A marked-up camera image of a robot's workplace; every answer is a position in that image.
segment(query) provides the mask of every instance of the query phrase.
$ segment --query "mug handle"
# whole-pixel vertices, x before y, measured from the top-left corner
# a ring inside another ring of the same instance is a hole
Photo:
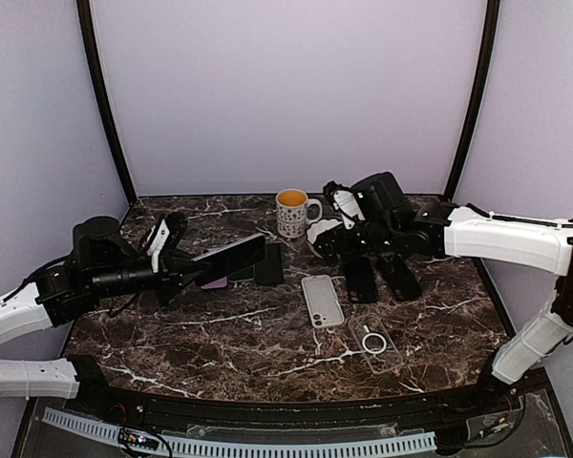
[[[308,218],[308,209],[312,205],[318,205],[318,217],[314,219]],[[308,224],[313,224],[314,222],[320,221],[322,217],[323,217],[323,204],[321,203],[321,201],[318,198],[309,198],[308,202],[306,203],[306,220],[308,221]]]

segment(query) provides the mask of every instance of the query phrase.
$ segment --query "table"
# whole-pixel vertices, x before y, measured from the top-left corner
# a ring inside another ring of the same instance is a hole
[[[436,197],[413,196],[414,206]],[[473,262],[412,258],[423,296],[395,302],[378,277],[379,302],[351,305],[344,278],[312,256],[303,239],[277,236],[274,196],[141,198],[122,225],[137,244],[162,213],[182,211],[180,248],[201,253],[263,233],[284,245],[285,283],[238,284],[206,292],[190,286],[165,308],[153,294],[111,319],[126,298],[78,319],[65,355],[89,354],[111,385],[174,397],[256,403],[355,401],[470,385],[508,336]],[[346,318],[376,313],[405,364],[374,375],[348,327],[315,330],[300,281],[332,277]]]

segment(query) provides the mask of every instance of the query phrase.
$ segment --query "white mug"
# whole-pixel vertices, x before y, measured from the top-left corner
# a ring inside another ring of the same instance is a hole
[[[308,208],[318,206],[318,217],[308,218]],[[276,218],[278,219],[278,233],[287,239],[297,239],[306,232],[309,224],[323,217],[323,204],[317,198],[308,198],[308,195],[299,189],[285,189],[276,196]]]

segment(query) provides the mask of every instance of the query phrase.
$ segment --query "black pole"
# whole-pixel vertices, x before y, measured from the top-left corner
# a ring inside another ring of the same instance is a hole
[[[113,111],[108,100],[108,92],[106,91],[106,84],[104,83],[104,75],[99,60],[99,52],[97,50],[96,33],[94,32],[94,20],[92,17],[92,9],[89,0],[76,0],[78,8],[78,21],[80,23],[80,31],[83,35],[83,44],[85,45],[85,54],[87,55],[87,65],[89,67],[89,74],[92,78],[94,86],[95,101],[99,109],[102,124],[104,125],[104,132],[108,140],[108,146],[117,167],[118,178],[121,181],[121,187],[127,197],[127,201],[132,205],[137,200],[136,190],[132,177],[127,169],[125,162],[125,155],[121,148],[121,143],[118,140],[117,126],[113,118]]]
[[[460,176],[465,167],[471,140],[474,136],[476,123],[478,122],[479,107],[481,106],[481,99],[484,95],[488,69],[490,67],[490,58],[493,53],[493,45],[495,44],[495,34],[497,32],[497,23],[499,22],[499,7],[500,0],[488,0],[486,5],[486,19],[484,20],[484,30],[481,36],[481,45],[479,46],[476,76],[474,77],[471,97],[469,98],[467,115],[465,116],[465,122],[463,123],[462,132],[460,133],[460,140],[456,148],[455,160],[452,164],[452,170],[448,177],[446,189],[443,192],[443,196],[448,200],[452,200],[455,196]]]

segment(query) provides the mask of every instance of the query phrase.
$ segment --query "white wall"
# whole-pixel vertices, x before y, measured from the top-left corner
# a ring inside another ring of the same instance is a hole
[[[443,191],[485,1],[94,4],[139,194],[320,191],[378,170]]]
[[[127,208],[102,130],[76,4],[0,1],[0,294],[72,249],[72,227]],[[0,347],[55,357],[66,329]],[[24,400],[0,400],[0,458],[11,456]]]
[[[573,1],[502,2],[497,43],[456,200],[515,215],[573,215]],[[488,262],[520,328],[553,278]],[[573,436],[573,344],[546,363]]]

